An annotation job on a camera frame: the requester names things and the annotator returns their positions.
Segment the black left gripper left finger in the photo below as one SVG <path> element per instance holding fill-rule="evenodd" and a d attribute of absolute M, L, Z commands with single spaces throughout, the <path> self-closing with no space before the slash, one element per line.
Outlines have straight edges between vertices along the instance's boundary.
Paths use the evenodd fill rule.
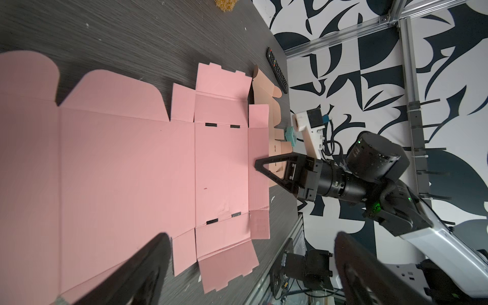
<path fill-rule="evenodd" d="M 170 238 L 160 233 L 76 304 L 158 304 L 170 258 Z"/>

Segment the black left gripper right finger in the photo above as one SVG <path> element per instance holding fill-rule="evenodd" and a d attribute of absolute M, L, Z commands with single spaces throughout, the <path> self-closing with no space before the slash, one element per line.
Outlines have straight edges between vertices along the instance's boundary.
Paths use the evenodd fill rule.
<path fill-rule="evenodd" d="M 432 304 L 348 233 L 337 234 L 334 256 L 348 304 Z"/>

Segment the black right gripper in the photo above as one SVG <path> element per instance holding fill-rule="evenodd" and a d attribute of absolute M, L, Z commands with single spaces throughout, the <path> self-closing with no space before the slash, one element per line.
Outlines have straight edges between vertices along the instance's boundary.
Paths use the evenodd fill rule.
<path fill-rule="evenodd" d="M 364 203 L 372 193 L 371 183 L 346 172 L 333 160 L 291 152 L 257 159 L 254 167 L 299 200 L 311 201 L 321 196 Z"/>

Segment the pink cardboard box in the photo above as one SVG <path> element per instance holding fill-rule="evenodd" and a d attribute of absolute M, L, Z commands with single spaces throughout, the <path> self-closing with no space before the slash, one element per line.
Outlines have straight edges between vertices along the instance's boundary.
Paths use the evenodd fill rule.
<path fill-rule="evenodd" d="M 259 264 L 268 239 L 268 107 L 251 78 L 199 64 L 166 108 L 152 85 L 107 70 L 57 104 L 60 71 L 1 54 L 1 303 L 52 304 L 90 290 L 159 233 L 174 274 L 198 264 L 205 292 Z"/>

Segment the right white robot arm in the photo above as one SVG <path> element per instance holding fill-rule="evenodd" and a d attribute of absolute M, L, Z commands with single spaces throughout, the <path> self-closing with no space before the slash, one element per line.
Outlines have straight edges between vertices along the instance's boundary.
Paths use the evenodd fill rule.
<path fill-rule="evenodd" d="M 363 216 L 414 245 L 475 300 L 487 298 L 487 259 L 449 231 L 400 180 L 410 162 L 387 138 L 362 132 L 339 166 L 301 153 L 261 158 L 255 169 L 301 201 L 330 197 L 363 204 Z"/>

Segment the peach flat cardboard box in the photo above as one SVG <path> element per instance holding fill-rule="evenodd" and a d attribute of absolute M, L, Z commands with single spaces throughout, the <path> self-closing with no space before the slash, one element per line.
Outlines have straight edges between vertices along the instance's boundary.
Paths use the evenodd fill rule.
<path fill-rule="evenodd" d="M 280 105 L 277 101 L 282 91 L 255 65 L 252 89 L 255 104 L 269 106 L 269 156 L 277 156 L 292 152 L 292 143 L 285 140 L 285 131 L 277 126 L 282 121 Z"/>

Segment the small teal alarm clock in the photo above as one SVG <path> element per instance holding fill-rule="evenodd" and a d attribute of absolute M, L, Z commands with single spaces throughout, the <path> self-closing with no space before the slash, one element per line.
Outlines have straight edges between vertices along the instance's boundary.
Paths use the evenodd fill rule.
<path fill-rule="evenodd" d="M 293 127 L 287 127 L 284 133 L 285 140 L 290 142 L 292 147 L 296 146 L 297 136 L 295 134 L 295 129 Z"/>

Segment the black remote control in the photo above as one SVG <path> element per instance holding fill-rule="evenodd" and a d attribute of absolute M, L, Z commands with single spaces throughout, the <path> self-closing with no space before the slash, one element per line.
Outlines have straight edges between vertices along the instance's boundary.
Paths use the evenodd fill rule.
<path fill-rule="evenodd" d="M 277 59 L 270 47 L 267 48 L 266 50 L 266 58 L 268 60 L 268 63 L 273 71 L 274 76 L 276 77 L 278 81 L 279 87 L 282 89 L 283 93 L 288 94 L 288 82 L 286 80 L 286 77 L 281 70 Z"/>

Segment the brown teddy bear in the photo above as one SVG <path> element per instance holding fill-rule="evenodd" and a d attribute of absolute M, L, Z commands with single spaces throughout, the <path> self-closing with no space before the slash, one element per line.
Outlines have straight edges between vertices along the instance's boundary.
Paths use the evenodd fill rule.
<path fill-rule="evenodd" d="M 216 6 L 223 12 L 233 11 L 238 0 L 215 0 Z"/>

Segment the grey wall hook rail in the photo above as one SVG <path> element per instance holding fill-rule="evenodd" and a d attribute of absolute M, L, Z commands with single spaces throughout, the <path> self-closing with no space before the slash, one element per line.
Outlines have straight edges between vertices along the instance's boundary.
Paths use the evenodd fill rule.
<path fill-rule="evenodd" d="M 451 202 L 452 192 L 441 184 L 447 180 L 452 169 L 449 164 L 454 158 L 444 147 L 425 147 L 424 127 L 419 98 L 416 63 L 414 56 L 413 28 L 409 17 L 399 20 L 400 42 L 402 46 L 405 93 L 407 96 L 407 118 L 411 137 L 411 152 L 415 171 L 418 197 L 429 207 L 434 200 Z"/>

